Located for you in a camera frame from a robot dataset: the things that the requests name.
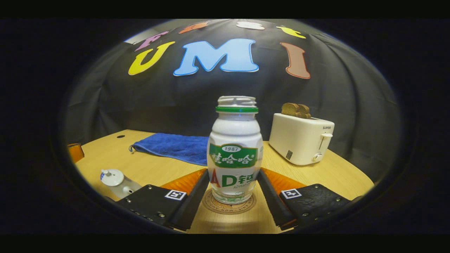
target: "small white bottle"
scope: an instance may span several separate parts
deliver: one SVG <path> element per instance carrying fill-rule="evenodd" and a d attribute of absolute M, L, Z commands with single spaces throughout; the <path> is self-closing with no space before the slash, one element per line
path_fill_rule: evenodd
<path fill-rule="evenodd" d="M 214 198 L 225 204 L 247 201 L 261 168 L 263 142 L 256 121 L 256 99 L 222 96 L 207 145 L 208 174 Z"/>
<path fill-rule="evenodd" d="M 126 177 L 119 170 L 102 170 L 100 180 L 121 199 L 141 188 L 138 183 Z"/>

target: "toaster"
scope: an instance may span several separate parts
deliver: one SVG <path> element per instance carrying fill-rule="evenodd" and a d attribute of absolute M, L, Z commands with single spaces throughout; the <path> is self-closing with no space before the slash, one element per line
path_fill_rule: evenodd
<path fill-rule="evenodd" d="M 320 162 L 333 136 L 334 123 L 275 113 L 269 144 L 296 165 Z"/>

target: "blue letter m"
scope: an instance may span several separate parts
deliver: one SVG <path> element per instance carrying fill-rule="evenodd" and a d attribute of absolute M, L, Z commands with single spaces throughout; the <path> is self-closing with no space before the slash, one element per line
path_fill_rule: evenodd
<path fill-rule="evenodd" d="M 198 41 L 183 46 L 186 48 L 180 67 L 176 69 L 174 76 L 192 75 L 198 71 L 194 66 L 195 58 L 206 71 L 211 71 L 226 55 L 226 61 L 220 69 L 226 72 L 255 72 L 258 65 L 252 61 L 251 46 L 255 43 L 249 39 L 231 39 L 218 49 L 215 49 L 206 41 Z"/>

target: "towel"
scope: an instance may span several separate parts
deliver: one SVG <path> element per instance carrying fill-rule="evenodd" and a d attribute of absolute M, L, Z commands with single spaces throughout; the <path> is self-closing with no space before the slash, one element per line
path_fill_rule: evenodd
<path fill-rule="evenodd" d="M 170 157 L 187 163 L 207 166 L 208 137 L 156 133 L 129 147 L 139 152 Z"/>

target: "round cork coaster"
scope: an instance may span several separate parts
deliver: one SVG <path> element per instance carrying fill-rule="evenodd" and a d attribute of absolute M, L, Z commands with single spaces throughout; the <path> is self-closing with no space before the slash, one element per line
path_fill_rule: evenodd
<path fill-rule="evenodd" d="M 244 203 L 228 205 L 217 201 L 212 196 L 212 189 L 209 189 L 206 191 L 202 202 L 206 208 L 213 212 L 221 214 L 238 214 L 252 209 L 256 204 L 256 198 L 255 195 L 252 194 L 252 196 Z"/>

